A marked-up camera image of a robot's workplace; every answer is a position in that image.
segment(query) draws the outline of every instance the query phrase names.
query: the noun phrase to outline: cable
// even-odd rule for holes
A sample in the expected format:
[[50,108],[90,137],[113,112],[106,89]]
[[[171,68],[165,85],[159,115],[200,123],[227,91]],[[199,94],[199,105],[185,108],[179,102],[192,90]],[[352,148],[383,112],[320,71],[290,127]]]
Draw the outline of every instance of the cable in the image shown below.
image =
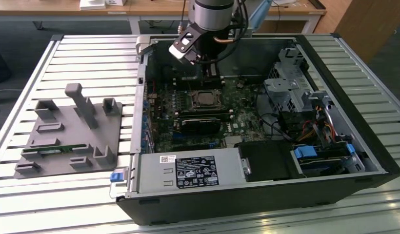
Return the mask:
[[260,116],[259,116],[259,118],[260,118],[260,120],[262,120],[262,122],[268,126],[268,127],[271,127],[280,135],[282,135],[282,137],[287,140],[287,141],[290,141],[290,142],[292,142],[292,143],[298,143],[294,139],[291,139],[291,137],[288,136],[288,135],[286,135],[286,133],[280,130],[280,129],[278,129],[276,127],[274,127],[274,125],[272,124],[270,124]]
[[247,31],[247,27],[249,24],[249,19],[248,19],[248,15],[247,15],[247,9],[245,9],[245,5],[244,5],[244,0],[236,0],[237,1],[237,9],[239,9],[239,15],[240,15],[240,25],[243,25],[244,22],[244,27],[241,28],[241,31],[239,32],[237,36],[233,39],[219,39],[217,37],[213,37],[213,41],[220,43],[220,44],[231,44],[233,42],[236,42],[237,40],[240,40],[240,38],[244,36],[244,33]]
[[303,132],[304,132],[304,126],[306,126],[306,124],[310,123],[310,122],[311,122],[311,121],[307,120],[307,121],[303,123],[303,125],[302,125],[302,134],[303,134]]
[[187,1],[187,0],[184,0],[184,3],[183,3],[183,5],[181,5],[180,23],[181,23],[181,20],[183,20],[183,17],[184,17],[185,1]]
[[2,91],[21,91],[22,89],[0,89],[0,92]]
[[248,26],[248,16],[247,16],[247,9],[245,9],[245,6],[244,6],[244,1],[240,3],[240,1],[237,0],[237,4],[241,5],[241,8],[243,8],[243,11],[244,11],[244,29],[241,31],[241,33],[239,33],[239,37],[237,39],[235,40],[233,42],[233,45],[232,45],[232,48],[229,49],[229,51],[221,56],[219,57],[217,59],[212,59],[209,61],[196,61],[196,64],[200,64],[200,65],[209,65],[209,64],[213,64],[219,61],[221,61],[224,58],[227,58],[232,52],[235,51],[236,47],[237,47],[237,44],[239,44],[239,41],[240,41],[240,37],[244,35],[245,31],[247,31],[247,26]]
[[280,21],[280,12],[279,12],[280,6],[278,5],[278,3],[275,3],[275,4],[276,4],[276,9],[278,9],[278,21],[276,21],[275,32],[274,33],[276,33],[276,31],[278,31],[278,25],[279,25],[279,21]]
[[315,133],[314,130],[307,132],[303,136],[298,137],[296,142],[300,142],[303,139],[308,138]]

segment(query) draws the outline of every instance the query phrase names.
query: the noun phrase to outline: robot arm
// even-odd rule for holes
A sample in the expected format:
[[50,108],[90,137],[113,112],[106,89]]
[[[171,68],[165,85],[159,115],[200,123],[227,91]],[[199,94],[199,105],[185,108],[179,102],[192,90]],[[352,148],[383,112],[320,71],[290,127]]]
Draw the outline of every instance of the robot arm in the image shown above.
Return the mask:
[[[188,60],[192,65],[200,64],[207,77],[217,76],[216,62],[232,53],[240,38],[257,29],[271,1],[189,0],[189,26],[169,46],[169,53],[176,59]],[[236,35],[228,39],[231,30]],[[231,43],[235,43],[232,49],[217,57]]]

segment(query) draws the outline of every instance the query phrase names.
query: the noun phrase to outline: wooden desk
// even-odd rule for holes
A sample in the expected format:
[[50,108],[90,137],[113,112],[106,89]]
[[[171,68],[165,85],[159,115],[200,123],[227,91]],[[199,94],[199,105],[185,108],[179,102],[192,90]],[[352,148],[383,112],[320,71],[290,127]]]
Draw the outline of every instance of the wooden desk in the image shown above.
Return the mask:
[[[181,3],[183,0],[126,0],[124,6],[80,11],[78,0],[0,0],[0,21],[126,20],[132,34],[140,34],[141,20],[179,20]],[[266,20],[304,21],[302,32],[311,33],[324,10],[315,9],[308,0],[286,6],[279,8],[279,17],[278,8],[271,7]]]
[[106,16],[109,12],[128,12],[124,6],[106,5],[105,9],[80,11],[78,0],[0,0],[0,16]]

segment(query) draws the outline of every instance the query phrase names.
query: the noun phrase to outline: power supply label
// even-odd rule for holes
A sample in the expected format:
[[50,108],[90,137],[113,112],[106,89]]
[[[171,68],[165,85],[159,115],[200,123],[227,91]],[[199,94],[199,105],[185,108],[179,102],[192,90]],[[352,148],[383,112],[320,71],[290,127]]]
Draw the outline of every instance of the power supply label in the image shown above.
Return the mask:
[[213,156],[176,158],[175,176],[179,189],[219,185]]

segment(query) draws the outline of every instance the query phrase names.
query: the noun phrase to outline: black cable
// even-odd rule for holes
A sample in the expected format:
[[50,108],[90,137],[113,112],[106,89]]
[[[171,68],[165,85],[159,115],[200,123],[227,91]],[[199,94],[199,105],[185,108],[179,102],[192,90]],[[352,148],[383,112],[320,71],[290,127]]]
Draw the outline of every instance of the black cable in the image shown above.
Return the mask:
[[209,64],[213,64],[219,61],[221,61],[224,58],[227,58],[232,52],[235,51],[236,47],[237,47],[237,44],[239,44],[239,41],[240,41],[240,37],[244,35],[245,31],[247,31],[247,26],[248,26],[248,15],[247,15],[247,9],[245,9],[245,6],[244,6],[244,1],[239,1],[237,0],[237,4],[239,4],[239,7],[241,6],[243,8],[243,11],[244,11],[244,29],[241,31],[241,33],[239,33],[237,35],[237,39],[232,45],[232,48],[229,49],[229,51],[221,56],[219,57],[217,59],[213,59],[213,60],[209,60],[209,61],[196,61],[196,64],[200,64],[200,65],[209,65]]
[[278,9],[278,21],[276,21],[276,24],[275,24],[275,33],[276,33],[278,25],[279,25],[279,21],[280,21],[280,12],[279,12],[280,6],[278,5],[278,3],[275,3],[275,4],[276,4],[276,9]]
[[282,135],[283,139],[286,139],[288,142],[298,143],[294,139],[291,139],[291,137],[288,135],[286,135],[286,133],[280,129],[274,127],[274,125],[270,124],[262,117],[260,117],[260,120],[268,127],[271,127]]
[[244,36],[244,33],[247,31],[247,27],[248,27],[248,24],[249,24],[249,19],[248,19],[248,15],[247,15],[247,9],[245,9],[245,5],[244,5],[244,1],[240,2],[240,0],[237,0],[237,5],[241,5],[241,8],[243,8],[243,11],[244,11],[244,15],[241,13],[241,9],[240,9],[240,18],[241,18],[241,23],[243,23],[243,20],[244,20],[244,28],[241,30],[241,32],[239,33],[239,35],[236,36],[236,38],[232,40],[233,42],[236,42],[243,36]]
[[184,3],[183,3],[183,5],[181,5],[180,23],[181,23],[181,20],[183,20],[183,17],[184,17],[185,1],[187,1],[187,0],[184,0]]
[[175,22],[175,20],[172,20],[172,22],[171,22],[168,28],[160,31],[161,34],[164,34],[164,31],[168,31],[168,30],[169,30],[169,28],[172,27],[173,22]]
[[272,123],[272,126],[271,126],[271,135],[274,135],[274,124],[275,123],[278,123],[278,121],[275,121],[274,123]]

